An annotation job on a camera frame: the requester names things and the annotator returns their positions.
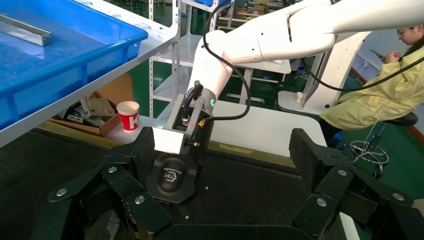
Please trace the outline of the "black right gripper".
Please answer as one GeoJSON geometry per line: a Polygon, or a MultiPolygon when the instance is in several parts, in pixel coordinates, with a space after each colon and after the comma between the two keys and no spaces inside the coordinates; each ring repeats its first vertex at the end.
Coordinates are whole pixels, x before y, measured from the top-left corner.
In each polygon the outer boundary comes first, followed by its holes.
{"type": "Polygon", "coordinates": [[[157,200],[181,204],[195,192],[204,158],[214,127],[206,123],[198,134],[199,146],[186,145],[192,132],[186,134],[187,126],[179,113],[171,129],[154,127],[154,165],[144,182],[148,192],[157,200]]]}

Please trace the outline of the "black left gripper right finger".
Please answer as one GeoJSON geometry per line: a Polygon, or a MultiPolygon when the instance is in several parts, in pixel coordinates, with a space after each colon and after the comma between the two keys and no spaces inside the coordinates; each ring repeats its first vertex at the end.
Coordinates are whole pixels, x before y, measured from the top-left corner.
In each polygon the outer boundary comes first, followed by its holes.
{"type": "Polygon", "coordinates": [[[406,193],[358,170],[337,149],[314,143],[294,128],[289,153],[311,195],[292,224],[321,240],[343,213],[374,240],[421,240],[424,218],[406,193]]]}

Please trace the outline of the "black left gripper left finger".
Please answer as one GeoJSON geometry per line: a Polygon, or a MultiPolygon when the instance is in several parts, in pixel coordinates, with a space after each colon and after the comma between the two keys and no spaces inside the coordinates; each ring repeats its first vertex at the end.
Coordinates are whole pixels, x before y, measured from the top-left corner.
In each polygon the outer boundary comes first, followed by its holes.
{"type": "Polygon", "coordinates": [[[87,226],[112,211],[136,238],[154,239],[172,223],[147,189],[154,153],[154,131],[144,127],[134,142],[114,147],[94,169],[53,190],[31,238],[82,240],[87,226]]]}

